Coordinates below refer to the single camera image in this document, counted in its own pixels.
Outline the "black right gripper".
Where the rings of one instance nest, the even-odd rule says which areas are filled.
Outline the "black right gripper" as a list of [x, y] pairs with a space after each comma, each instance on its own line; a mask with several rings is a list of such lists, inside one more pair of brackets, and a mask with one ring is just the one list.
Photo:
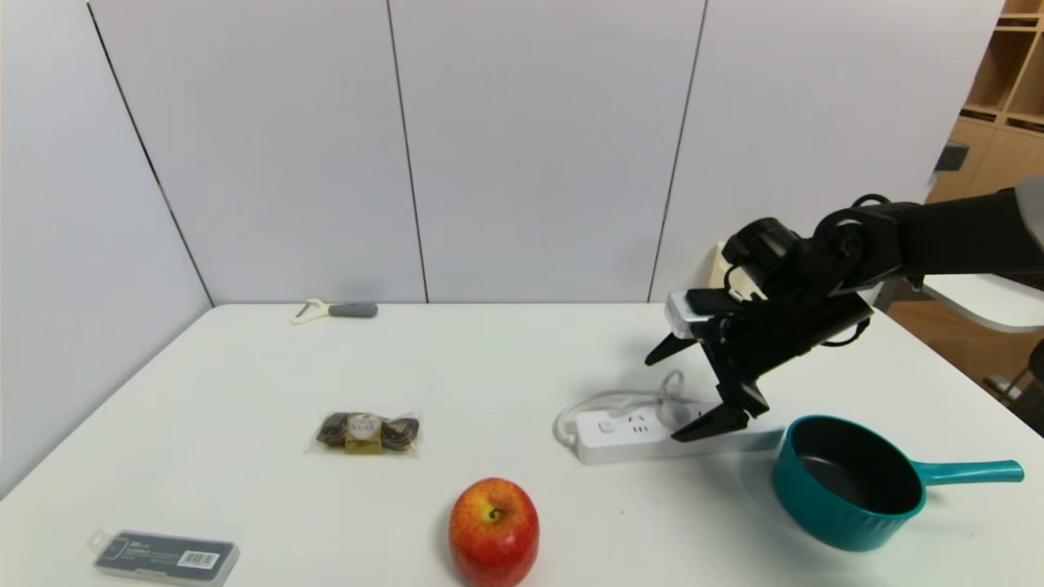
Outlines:
[[[731, 294], [697, 294], [695, 311], [709, 316], [695, 332], [719, 379], [717, 390], [723, 404], [698, 410], [697, 417], [672, 432], [670, 437], [680, 443], [745, 430], [749, 416], [769, 410], [757, 388], [761, 376], [850, 328], [864, 331], [873, 315], [859, 294], [749, 301], [738, 301]], [[661, 363], [696, 344], [695, 338], [669, 333], [646, 355], [644, 363]]]

